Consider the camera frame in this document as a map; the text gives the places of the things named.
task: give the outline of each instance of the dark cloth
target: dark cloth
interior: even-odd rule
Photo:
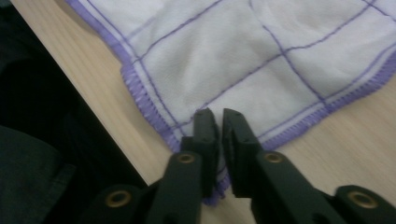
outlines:
[[[52,165],[45,168],[45,174],[53,174],[50,176],[52,179],[47,180],[49,183],[58,180],[55,177],[61,168],[55,165],[57,162],[60,166],[63,162],[76,166],[71,179],[67,177],[60,180],[64,183],[69,181],[63,195],[60,198],[58,195],[47,195],[57,202],[49,213],[44,208],[39,210],[42,207],[40,203],[34,204],[32,201],[30,204],[31,207],[37,207],[35,213],[38,217],[45,218],[42,223],[76,223],[95,196],[112,185],[146,186],[14,7],[0,8],[0,125],[47,143],[45,146],[37,145],[43,149],[33,147],[33,152],[28,150],[29,145],[23,147],[24,151],[15,147],[15,150],[0,147],[0,155],[6,150],[10,158],[19,158],[24,153],[25,158],[16,159],[20,165],[16,173],[31,174],[28,177],[33,181],[39,170],[30,163],[26,162],[24,166],[21,162],[30,158],[35,164],[42,162],[47,165],[44,162],[47,161]],[[21,144],[18,148],[22,148],[23,142],[15,144]],[[57,154],[52,152],[54,148],[59,151],[62,159],[54,156]],[[17,169],[16,166],[7,169],[8,174],[12,174],[14,169]],[[7,182],[8,178],[11,177],[0,176],[0,183]],[[40,182],[29,183],[31,189],[17,190],[14,191],[15,194],[9,195],[9,201],[18,199],[13,209],[18,210],[18,204],[23,209],[24,204],[20,199],[35,194],[35,188],[48,187],[50,190],[50,186]],[[8,186],[9,190],[16,190],[16,187]],[[0,203],[2,216],[8,210],[3,210],[7,206],[3,201]],[[19,224],[23,221],[24,219],[0,219],[1,224]]]
[[[50,145],[0,126],[0,223],[43,223],[74,172]]]
[[[12,4],[9,0],[0,0],[0,7],[9,7],[11,5]]]

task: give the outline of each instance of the wooden table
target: wooden table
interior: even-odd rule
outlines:
[[[120,62],[64,0],[13,0],[132,165],[150,184],[170,156],[125,88]],[[396,205],[396,78],[280,149],[318,189],[355,184]],[[202,223],[254,223],[249,200],[203,207]]]

